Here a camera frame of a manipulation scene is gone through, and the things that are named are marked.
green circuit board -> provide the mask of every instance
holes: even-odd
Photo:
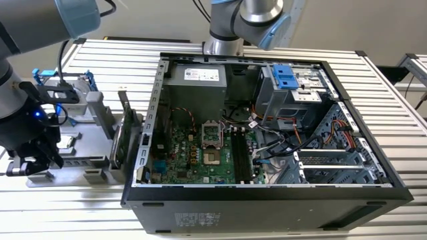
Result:
[[[172,130],[171,153],[169,159],[165,161],[165,174],[161,175],[160,182],[156,183],[236,184],[229,130],[224,131],[220,150],[201,149],[201,128],[197,128],[192,141],[188,136],[189,132],[188,128],[175,127]],[[245,139],[248,143],[256,142],[252,131],[245,134]],[[261,168],[259,176],[253,178],[253,183],[264,183]]]

slotted metal surface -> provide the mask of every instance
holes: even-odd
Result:
[[[200,53],[200,44],[88,40],[73,45],[64,71],[94,73],[105,105],[121,111],[117,90],[145,114],[160,52]],[[427,239],[425,123],[371,61],[352,51],[255,47],[247,57],[328,61],[415,200],[349,232],[147,235],[133,213],[121,209],[122,186],[26,188],[24,178],[0,176],[1,239]]]

wall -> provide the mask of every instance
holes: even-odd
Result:
[[[108,8],[96,0],[100,8]],[[121,0],[117,12],[102,19],[88,38],[104,36],[188,39],[208,37],[209,25],[191,0]],[[209,0],[201,0],[209,11]],[[376,64],[393,65],[407,52],[427,53],[427,1],[307,0],[291,41],[292,48],[364,50]],[[34,67],[56,65],[58,45],[10,59],[14,70],[30,77]]]
[[[292,48],[364,50],[377,65],[427,53],[427,1],[308,0]]]

white label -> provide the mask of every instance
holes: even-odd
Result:
[[[220,71],[217,69],[187,68],[184,80],[220,81]]]
[[[219,225],[220,212],[176,212],[175,221],[179,227],[215,227]]]
[[[257,122],[256,121],[251,121],[251,123],[248,124],[249,128],[255,128],[257,126]]]
[[[251,114],[251,120],[255,120],[256,119],[256,117],[257,117],[257,115],[256,115],[256,113],[255,112],[252,112],[252,114]]]

gray power supply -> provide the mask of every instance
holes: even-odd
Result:
[[[184,106],[192,112],[196,124],[219,120],[227,91],[224,65],[177,64],[171,76],[163,83],[171,108]],[[173,121],[188,124],[188,114],[177,111],[173,113]]]

